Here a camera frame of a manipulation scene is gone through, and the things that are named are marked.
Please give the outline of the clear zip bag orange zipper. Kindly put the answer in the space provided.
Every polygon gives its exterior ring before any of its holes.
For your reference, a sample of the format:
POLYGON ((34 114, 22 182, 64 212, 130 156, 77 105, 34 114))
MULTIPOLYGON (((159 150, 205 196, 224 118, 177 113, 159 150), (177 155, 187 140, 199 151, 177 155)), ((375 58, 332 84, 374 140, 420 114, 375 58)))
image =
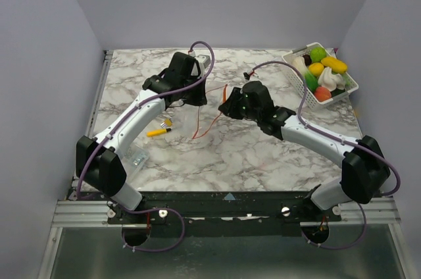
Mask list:
POLYGON ((205 90, 207 104, 200 107, 189 107, 182 115, 182 131, 189 140, 206 136, 216 121, 222 116, 218 106, 228 98, 228 85, 214 82, 205 90))

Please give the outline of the yellow corn toy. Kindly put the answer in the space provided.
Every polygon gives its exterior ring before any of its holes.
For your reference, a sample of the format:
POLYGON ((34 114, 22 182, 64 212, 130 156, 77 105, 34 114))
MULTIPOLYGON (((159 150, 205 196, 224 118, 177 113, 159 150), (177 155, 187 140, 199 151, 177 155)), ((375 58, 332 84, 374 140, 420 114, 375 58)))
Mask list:
POLYGON ((330 67, 336 74, 344 74, 348 70, 348 66, 335 57, 324 57, 321 63, 326 67, 330 67))

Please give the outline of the white green bok choy toy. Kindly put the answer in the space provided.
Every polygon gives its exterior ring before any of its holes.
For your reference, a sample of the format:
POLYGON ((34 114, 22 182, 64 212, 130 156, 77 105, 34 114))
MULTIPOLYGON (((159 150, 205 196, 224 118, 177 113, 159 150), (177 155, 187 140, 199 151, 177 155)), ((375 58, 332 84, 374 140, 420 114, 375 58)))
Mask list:
POLYGON ((307 87, 314 93, 318 87, 318 80, 308 70, 304 58, 302 56, 295 57, 292 60, 292 65, 301 73, 307 83, 307 87))

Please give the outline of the yellow round lemon toy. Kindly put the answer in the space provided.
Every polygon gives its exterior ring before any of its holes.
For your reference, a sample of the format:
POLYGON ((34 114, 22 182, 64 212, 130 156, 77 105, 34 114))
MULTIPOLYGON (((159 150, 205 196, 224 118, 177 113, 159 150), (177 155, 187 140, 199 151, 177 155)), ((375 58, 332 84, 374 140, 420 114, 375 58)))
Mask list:
POLYGON ((312 63, 308 67, 309 72, 317 78, 322 74, 324 69, 325 66, 322 63, 312 63))

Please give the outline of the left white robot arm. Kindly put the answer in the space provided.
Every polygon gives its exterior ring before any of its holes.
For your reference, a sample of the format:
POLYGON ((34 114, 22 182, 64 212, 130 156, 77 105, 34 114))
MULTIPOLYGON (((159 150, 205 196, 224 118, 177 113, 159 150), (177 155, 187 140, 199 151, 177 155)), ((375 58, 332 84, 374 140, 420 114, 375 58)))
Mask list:
POLYGON ((213 67, 208 55, 176 52, 162 72, 146 79, 130 106, 93 138, 82 136, 76 144, 76 175, 123 206, 123 215, 132 223, 145 218, 142 195, 127 181, 122 164, 132 142, 145 127, 171 104, 207 104, 205 74, 213 67))

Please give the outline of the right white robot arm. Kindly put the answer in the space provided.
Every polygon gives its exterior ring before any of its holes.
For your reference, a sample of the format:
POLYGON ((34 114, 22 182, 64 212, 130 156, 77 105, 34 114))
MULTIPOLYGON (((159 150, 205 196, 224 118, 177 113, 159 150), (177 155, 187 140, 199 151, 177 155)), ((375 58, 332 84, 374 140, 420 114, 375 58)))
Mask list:
POLYGON ((234 88, 218 110, 232 119, 253 121, 263 133, 302 145, 341 169, 340 178, 316 186, 306 196, 303 214, 311 221, 340 203, 369 203, 389 178, 389 167, 381 160, 383 154, 374 138, 340 136, 318 126, 311 129, 295 111, 275 105, 259 81, 234 88))

